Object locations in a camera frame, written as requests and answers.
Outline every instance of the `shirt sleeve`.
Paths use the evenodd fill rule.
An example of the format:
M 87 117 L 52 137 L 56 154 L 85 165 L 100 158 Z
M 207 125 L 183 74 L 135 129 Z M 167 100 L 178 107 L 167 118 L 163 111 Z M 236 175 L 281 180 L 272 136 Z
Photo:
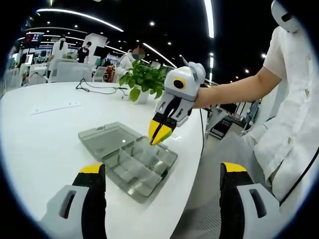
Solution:
M 270 41 L 270 47 L 264 62 L 264 67 L 270 70 L 279 78 L 287 79 L 286 67 L 283 52 L 280 48 L 279 27 L 274 32 Z

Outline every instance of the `table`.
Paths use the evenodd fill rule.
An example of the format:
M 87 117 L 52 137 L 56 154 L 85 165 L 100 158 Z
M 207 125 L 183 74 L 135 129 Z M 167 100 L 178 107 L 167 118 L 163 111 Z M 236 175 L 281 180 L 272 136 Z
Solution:
M 148 135 L 157 101 L 135 105 L 123 93 L 102 95 L 75 90 L 78 83 L 41 84 L 7 92 L 1 100 L 4 169 L 16 196 L 35 220 L 46 203 L 79 170 L 95 162 L 77 133 L 114 121 Z M 118 86 L 114 83 L 90 83 Z M 95 89 L 110 92 L 110 89 Z M 203 124 L 207 113 L 202 111 Z M 199 110 L 164 143 L 178 153 L 171 172 L 144 204 L 106 179 L 108 239 L 168 239 L 184 210 L 196 176 L 202 129 Z

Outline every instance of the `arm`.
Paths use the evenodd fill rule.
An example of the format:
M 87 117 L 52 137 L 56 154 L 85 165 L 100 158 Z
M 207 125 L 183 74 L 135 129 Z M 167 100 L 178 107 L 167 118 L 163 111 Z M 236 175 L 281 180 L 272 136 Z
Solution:
M 195 107 L 255 101 L 271 92 L 280 81 L 278 76 L 263 67 L 255 76 L 231 84 L 201 88 Z
M 195 107 L 202 108 L 212 104 L 254 101 L 271 92 L 280 83 L 281 79 L 286 79 L 279 31 L 279 27 L 274 30 L 264 66 L 255 76 L 232 84 L 200 89 Z

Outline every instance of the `black cable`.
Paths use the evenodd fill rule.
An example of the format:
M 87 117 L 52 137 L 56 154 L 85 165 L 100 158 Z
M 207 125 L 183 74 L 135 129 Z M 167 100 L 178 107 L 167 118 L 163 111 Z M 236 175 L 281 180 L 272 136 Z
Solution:
M 305 176 L 305 174 L 308 172 L 308 170 L 310 169 L 310 167 L 313 165 L 315 159 L 318 157 L 319 154 L 319 147 L 314 155 L 314 157 L 312 158 L 312 160 L 310 161 L 310 163 L 308 164 L 307 168 L 304 170 L 304 172 L 302 173 L 302 175 L 298 178 L 298 180 L 295 182 L 295 184 L 291 187 L 291 189 L 289 190 L 289 192 L 284 196 L 284 198 L 281 200 L 281 202 L 279 203 L 279 206 L 281 206 L 284 201 L 289 197 L 289 195 L 293 192 L 293 190 L 297 187 L 297 185 L 300 183 L 300 181 L 302 180 L 302 178 Z
M 92 88 L 98 88 L 98 89 L 113 89 L 114 91 L 111 92 L 111 93 L 104 93 L 104 92 L 97 92 L 97 91 L 91 91 L 89 90 L 88 88 L 84 88 L 82 86 L 82 83 L 85 83 L 87 84 L 89 87 L 92 87 Z M 86 80 L 83 78 L 80 83 L 75 87 L 75 89 L 77 90 L 84 90 L 86 92 L 92 92 L 92 93 L 97 93 L 97 94 L 102 94 L 102 95 L 112 95 L 114 93 L 116 93 L 117 90 L 121 90 L 123 92 L 123 94 L 126 96 L 125 92 L 123 90 L 127 90 L 127 88 L 124 88 L 124 87 L 95 87 L 95 86 L 91 86 L 89 85 Z
M 205 136 L 204 136 L 203 115 L 201 114 L 201 109 L 199 109 L 199 112 L 200 112 L 200 119 L 201 119 L 201 133 L 203 135 L 203 147 L 201 148 L 201 153 L 200 153 L 200 156 L 201 156 L 204 151 Z

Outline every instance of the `person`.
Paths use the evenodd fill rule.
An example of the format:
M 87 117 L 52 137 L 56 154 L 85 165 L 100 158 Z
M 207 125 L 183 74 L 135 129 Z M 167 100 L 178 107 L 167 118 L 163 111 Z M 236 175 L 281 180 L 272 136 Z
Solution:
M 79 63 L 89 63 L 89 54 L 90 54 L 90 46 L 92 45 L 92 42 L 88 41 L 84 47 L 81 47 L 78 50 L 78 53 L 76 55 L 76 59 Z
M 20 58 L 20 62 L 17 65 L 17 68 L 19 69 L 19 79 L 22 79 L 22 81 L 19 83 L 20 86 L 25 84 L 26 81 L 26 74 L 27 74 L 27 70 L 26 70 L 26 54 L 23 54 Z
M 60 39 L 53 44 L 51 55 L 48 57 L 48 77 L 50 77 L 50 72 L 53 70 L 56 60 L 64 58 L 68 53 L 69 44 L 65 41 L 65 35 L 61 35 Z
M 135 61 L 132 55 L 132 50 L 129 50 L 125 55 L 120 58 L 117 67 L 115 68 L 114 82 L 118 82 L 119 79 L 125 75 L 129 69 L 133 67 L 132 63 Z
M 307 35 L 296 18 L 292 16 L 284 21 L 289 13 L 276 0 L 272 3 L 272 14 L 280 26 L 273 31 L 261 70 L 231 84 L 201 88 L 195 107 L 255 101 L 281 81 L 288 81 L 287 97 L 254 147 L 266 184 L 283 203 L 318 147 L 319 71 Z M 312 183 L 304 177 L 290 202 L 300 203 Z

